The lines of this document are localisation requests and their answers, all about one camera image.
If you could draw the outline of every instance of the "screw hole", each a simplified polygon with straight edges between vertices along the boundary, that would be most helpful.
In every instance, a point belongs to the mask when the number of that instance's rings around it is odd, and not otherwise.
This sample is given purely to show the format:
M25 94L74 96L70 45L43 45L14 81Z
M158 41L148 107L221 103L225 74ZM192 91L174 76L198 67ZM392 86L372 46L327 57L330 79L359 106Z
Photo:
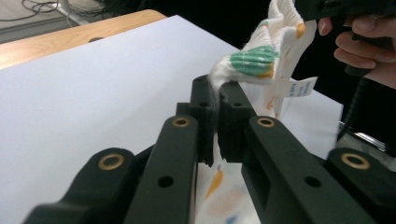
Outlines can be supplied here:
M160 186L163 189L169 188L173 185L174 179L172 176L166 175L158 179L158 186Z
M173 125L178 127L178 128L182 128L182 127L186 127L189 126L190 121L188 119L174 119L172 121Z
M199 106L201 106L201 107L207 107L207 106L209 106L209 104L208 104L207 102L201 102L201 103L199 104Z
M271 119L259 119L257 120L257 123L265 128L271 128L275 126L274 121Z
M304 181L305 181L305 183L307 185L309 185L309 186L311 186L313 188L320 188L320 186L321 186L320 181L318 179L316 179L315 177L313 177L313 176L307 176L304 179Z

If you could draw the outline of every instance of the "finger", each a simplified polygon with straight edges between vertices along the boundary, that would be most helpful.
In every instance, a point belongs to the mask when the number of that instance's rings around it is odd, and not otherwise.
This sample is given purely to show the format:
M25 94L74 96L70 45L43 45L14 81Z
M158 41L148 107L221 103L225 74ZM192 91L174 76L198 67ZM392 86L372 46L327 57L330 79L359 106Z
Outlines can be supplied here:
M342 63L347 63L354 67L367 68L367 69L375 68L375 61L371 59L363 58L356 54L349 53L347 51L344 51L343 49L336 49L334 52L334 57L338 61Z
M327 35L331 30L332 30L332 21L329 17L319 20L318 31L320 35Z
M367 37L393 37L396 38L396 18L375 16L362 16L352 22L352 30L358 35Z
M396 89L396 63L378 63L366 77Z
M396 53L389 49L382 49L378 46L365 42L364 40L352 40L353 33L345 32L337 36L335 44L342 50L382 63L396 62Z

